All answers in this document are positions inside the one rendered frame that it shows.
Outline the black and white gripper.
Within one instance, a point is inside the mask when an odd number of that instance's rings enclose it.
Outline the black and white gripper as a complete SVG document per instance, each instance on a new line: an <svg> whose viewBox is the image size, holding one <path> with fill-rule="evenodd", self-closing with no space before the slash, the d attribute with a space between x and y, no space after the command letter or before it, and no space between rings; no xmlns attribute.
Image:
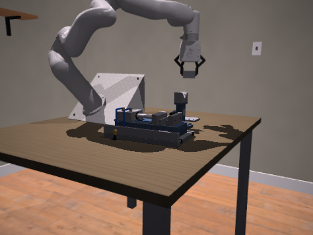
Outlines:
<svg viewBox="0 0 313 235"><path fill-rule="evenodd" d="M181 64L178 59L180 58ZM202 62L198 64L198 61L202 59ZM183 40L180 45L180 54L174 60L180 66L180 74L183 76L184 62L195 62L195 75L198 75L198 68L205 62L205 59L201 56L201 46L198 40Z"/></svg>

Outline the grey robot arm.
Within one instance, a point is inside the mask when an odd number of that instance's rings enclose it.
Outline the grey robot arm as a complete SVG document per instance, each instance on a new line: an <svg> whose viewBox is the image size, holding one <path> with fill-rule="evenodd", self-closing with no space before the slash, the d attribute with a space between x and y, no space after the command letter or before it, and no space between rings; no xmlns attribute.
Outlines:
<svg viewBox="0 0 313 235"><path fill-rule="evenodd" d="M199 40L199 12L185 4L166 0L93 0L90 9L79 14L72 26L59 31L48 54L53 75L85 107L86 114L99 112L106 99L98 95L70 57L82 54L96 30L112 26L119 8L151 20L167 19L171 26L184 27L180 39Z"/></svg>

